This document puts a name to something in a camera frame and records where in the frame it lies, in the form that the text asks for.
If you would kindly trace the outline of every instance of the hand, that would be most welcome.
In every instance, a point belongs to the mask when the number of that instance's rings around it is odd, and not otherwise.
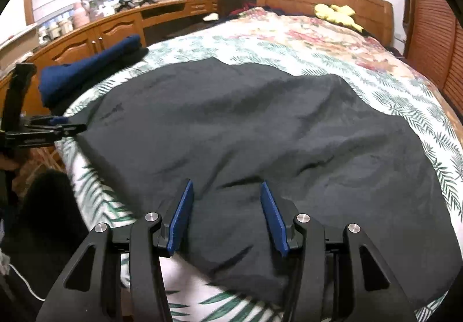
[[[20,165],[16,161],[0,153],[0,170],[15,170],[19,167]]]

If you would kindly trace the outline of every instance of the headboard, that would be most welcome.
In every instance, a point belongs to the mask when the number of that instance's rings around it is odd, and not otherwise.
[[[348,5],[354,9],[355,22],[374,35],[383,46],[391,45],[394,29],[394,15],[390,2],[383,0],[258,0],[258,6],[281,8],[288,13],[314,15],[318,3],[328,6]]]

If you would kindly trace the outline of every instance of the stuffed animal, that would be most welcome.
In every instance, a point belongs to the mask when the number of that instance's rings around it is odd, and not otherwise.
[[[361,33],[363,27],[358,25],[353,18],[351,18],[354,14],[355,11],[349,6],[339,7],[331,5],[331,7],[328,7],[321,3],[315,6],[315,15],[317,18],[327,20],[331,23],[343,24],[346,27],[354,28]]]

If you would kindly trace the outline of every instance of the silver bolt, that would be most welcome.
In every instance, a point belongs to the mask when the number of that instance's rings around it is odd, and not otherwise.
[[[159,215],[156,212],[149,212],[145,215],[145,220],[147,222],[154,222],[159,218]]]
[[[98,223],[95,226],[95,231],[97,231],[98,233],[101,233],[101,232],[106,231],[107,228],[108,226],[105,223]]]
[[[297,221],[301,223],[308,223],[310,221],[310,216],[307,214],[297,215]]]
[[[360,227],[355,223],[349,224],[348,228],[349,228],[349,231],[351,231],[352,233],[359,233],[360,232]]]

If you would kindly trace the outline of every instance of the leaf-print bed sheet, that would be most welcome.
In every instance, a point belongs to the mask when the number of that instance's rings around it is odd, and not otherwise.
[[[156,72],[157,68],[176,62],[209,57],[229,65],[245,62],[271,65],[302,78],[305,75],[339,75],[368,105],[388,115],[402,116],[418,135],[438,176],[442,197],[462,248],[463,151],[455,133],[457,126],[428,88],[429,82],[396,60],[373,39],[365,39],[351,30],[319,20],[313,22],[313,18],[278,17],[262,9],[253,10],[240,19],[150,46],[143,61],[88,90],[65,115],[79,112],[90,101],[140,74]],[[336,45],[344,48],[341,55],[329,51],[328,44],[338,41],[338,36],[351,42],[357,39],[367,43],[356,45],[357,48],[364,47],[359,52],[362,53],[361,62],[357,62],[359,58],[349,58],[349,52],[342,45]],[[385,69],[373,67],[375,60],[368,64],[367,57],[372,57],[364,54],[369,49],[368,44],[376,49],[375,59],[385,57],[387,62],[382,65],[395,66]],[[117,201],[114,191],[92,168],[75,140],[65,138],[56,146],[89,229],[99,222],[118,227],[134,221],[130,211]],[[124,255],[121,279],[126,286],[130,282],[128,262],[128,255]],[[281,319],[278,306],[215,286],[178,255],[170,259],[161,258],[161,267],[175,321],[258,322]],[[417,310],[417,319],[425,321],[444,296]]]

